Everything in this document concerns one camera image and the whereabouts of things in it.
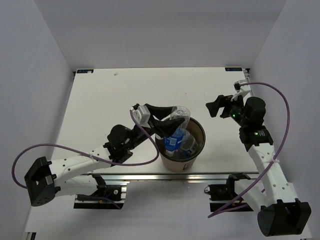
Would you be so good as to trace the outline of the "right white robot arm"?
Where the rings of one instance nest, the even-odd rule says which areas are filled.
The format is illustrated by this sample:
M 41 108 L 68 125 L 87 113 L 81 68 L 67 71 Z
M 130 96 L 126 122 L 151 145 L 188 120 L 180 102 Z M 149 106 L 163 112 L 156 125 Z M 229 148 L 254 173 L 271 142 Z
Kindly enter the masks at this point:
M 300 235 L 311 215 L 308 202 L 302 202 L 292 191 L 276 158 L 274 141 L 263 125 L 266 103 L 258 97 L 236 100 L 231 95 L 219 95 L 205 105 L 212 118 L 223 109 L 221 118 L 231 118 L 239 126 L 239 138 L 253 160 L 259 176 L 250 179 L 244 173 L 231 174 L 224 192 L 230 201 L 213 211 L 216 216 L 231 210 L 231 205 L 243 199 L 245 206 L 257 214 L 260 231 L 266 237 Z

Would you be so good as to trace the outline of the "green label plastic bottle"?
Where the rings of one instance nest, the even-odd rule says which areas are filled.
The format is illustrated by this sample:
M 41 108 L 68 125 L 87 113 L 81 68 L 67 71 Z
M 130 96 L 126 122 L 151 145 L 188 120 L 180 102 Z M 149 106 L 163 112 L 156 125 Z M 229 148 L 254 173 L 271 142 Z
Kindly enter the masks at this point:
M 191 155 L 194 154 L 198 148 L 198 143 L 196 139 L 188 131 L 184 133 L 180 148 Z

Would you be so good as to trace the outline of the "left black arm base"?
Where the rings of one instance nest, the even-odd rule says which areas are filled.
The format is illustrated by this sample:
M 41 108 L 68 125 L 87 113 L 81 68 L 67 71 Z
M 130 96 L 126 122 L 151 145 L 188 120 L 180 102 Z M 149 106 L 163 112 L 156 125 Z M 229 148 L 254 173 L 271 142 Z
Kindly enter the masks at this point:
M 96 190 L 91 194 L 76 195 L 74 209 L 121 210 L 126 194 L 124 185 L 108 184 L 100 174 L 93 174 Z

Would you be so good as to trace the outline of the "blue label bottle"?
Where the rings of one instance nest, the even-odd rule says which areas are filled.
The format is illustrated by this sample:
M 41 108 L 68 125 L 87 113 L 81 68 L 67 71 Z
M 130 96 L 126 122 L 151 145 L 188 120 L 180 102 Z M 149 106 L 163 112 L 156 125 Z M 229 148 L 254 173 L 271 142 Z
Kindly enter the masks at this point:
M 183 119 L 183 122 L 170 137 L 164 138 L 164 148 L 167 156 L 172 157 L 176 150 L 180 148 L 190 117 L 191 112 L 188 108 L 184 106 L 173 107 L 169 119 Z

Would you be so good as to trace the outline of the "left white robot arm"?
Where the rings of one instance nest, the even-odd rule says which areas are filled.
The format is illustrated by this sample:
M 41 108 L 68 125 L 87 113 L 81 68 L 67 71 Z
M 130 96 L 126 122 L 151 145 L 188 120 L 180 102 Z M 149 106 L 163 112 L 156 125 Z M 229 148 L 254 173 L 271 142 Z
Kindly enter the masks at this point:
M 183 118 L 170 119 L 172 107 L 156 107 L 149 104 L 133 106 L 130 117 L 133 128 L 117 124 L 102 146 L 87 152 L 69 149 L 76 155 L 63 159 L 37 158 L 24 176 L 31 206 L 43 206 L 55 197 L 85 195 L 99 200 L 105 196 L 106 184 L 102 177 L 92 172 L 115 166 L 127 167 L 132 150 L 150 140 L 152 135 L 170 137 L 183 123 Z

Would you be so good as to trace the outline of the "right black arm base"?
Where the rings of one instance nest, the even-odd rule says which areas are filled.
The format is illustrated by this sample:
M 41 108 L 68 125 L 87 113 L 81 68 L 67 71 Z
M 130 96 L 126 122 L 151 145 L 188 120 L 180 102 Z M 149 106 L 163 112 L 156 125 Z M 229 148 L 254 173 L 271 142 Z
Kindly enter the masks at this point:
M 213 213 L 222 207 L 225 203 L 232 200 L 237 196 L 235 193 L 235 182 L 239 180 L 251 180 L 251 178 L 244 173 L 236 173 L 228 176 L 227 180 L 223 184 L 209 184 L 204 188 L 204 193 L 209 196 L 209 206 L 210 212 Z M 252 212 L 253 210 L 249 207 L 249 205 L 240 198 L 236 200 L 234 203 L 229 205 L 226 210 L 241 207 L 239 209 L 234 209 L 231 212 Z

